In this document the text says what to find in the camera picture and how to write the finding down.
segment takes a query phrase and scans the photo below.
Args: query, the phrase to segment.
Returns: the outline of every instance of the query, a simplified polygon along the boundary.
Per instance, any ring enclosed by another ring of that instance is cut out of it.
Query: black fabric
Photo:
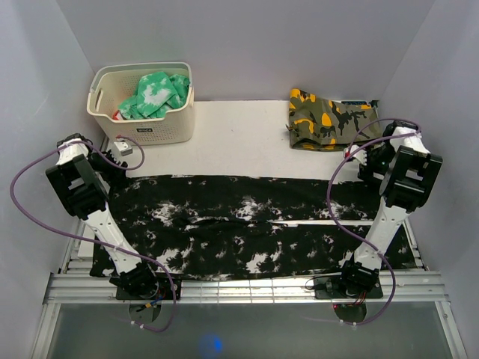
[[[317,274],[359,242],[335,225],[287,227],[268,220],[327,219],[327,181],[250,177],[143,177],[113,184],[110,210],[129,243],[175,277],[237,280]],[[373,219],[379,195],[362,182],[333,188],[340,219]],[[365,236],[369,226],[349,226]],[[395,269],[415,266],[401,228],[386,253]],[[99,246],[93,276],[114,268]]]

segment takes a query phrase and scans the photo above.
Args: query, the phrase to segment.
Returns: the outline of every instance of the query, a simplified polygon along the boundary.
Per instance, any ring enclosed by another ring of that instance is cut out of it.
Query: laundry basket
[[[189,78],[186,104],[182,108],[167,111],[164,118],[113,120],[118,106],[134,94],[140,78],[158,71],[164,71],[168,76],[179,74]],[[108,66],[98,71],[91,83],[87,111],[111,140],[122,135],[142,145],[173,144],[188,141],[193,135],[193,97],[191,69],[183,62]]]

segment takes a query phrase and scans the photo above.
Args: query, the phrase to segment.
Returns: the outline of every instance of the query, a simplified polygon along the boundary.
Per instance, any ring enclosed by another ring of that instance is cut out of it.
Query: camouflage cloth
[[[342,150],[360,128],[375,119],[376,111],[367,102],[336,102],[294,88],[287,127],[290,146],[299,150]],[[358,136],[356,143],[379,138],[381,134],[379,124],[374,124]]]

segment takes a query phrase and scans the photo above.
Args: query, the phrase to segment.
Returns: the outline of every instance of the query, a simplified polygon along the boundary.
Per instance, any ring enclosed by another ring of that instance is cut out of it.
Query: wall
[[[412,216],[421,253],[439,269],[470,358],[479,358],[479,3],[437,0],[382,97],[382,115],[417,120],[444,158]]]
[[[13,175],[74,132],[99,140],[85,114],[93,72],[54,0],[2,1],[0,11],[0,357],[29,358],[51,271],[67,240],[24,218],[11,203]],[[49,224],[71,230],[73,219],[44,175],[54,159],[18,183],[21,203]]]
[[[433,0],[57,0],[94,70],[186,61],[199,99],[382,95]]]

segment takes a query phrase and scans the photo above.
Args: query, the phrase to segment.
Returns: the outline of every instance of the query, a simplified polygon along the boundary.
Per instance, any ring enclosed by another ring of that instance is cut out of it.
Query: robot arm
[[[88,141],[80,134],[72,135],[57,143],[57,147],[74,141]],[[119,143],[122,153],[131,153],[131,147]],[[106,167],[105,162],[94,156],[84,144],[71,144],[60,151],[57,164],[46,170],[58,198],[67,212],[77,216],[89,226],[95,236],[105,243],[138,253],[125,239],[109,210],[108,195],[96,171],[111,180],[121,180],[125,171]],[[150,298],[159,289],[158,280],[147,263],[138,257],[105,247],[115,264],[119,277],[110,282],[130,295]]]
[[[414,133],[417,128],[394,121],[384,136]],[[385,141],[380,146],[357,153],[358,177],[370,184],[380,183],[381,202],[366,240],[384,254],[401,224],[423,206],[442,165],[442,158],[431,154],[420,135]],[[339,286],[349,293],[370,292],[378,283],[382,261],[377,252],[362,243],[344,263]]]

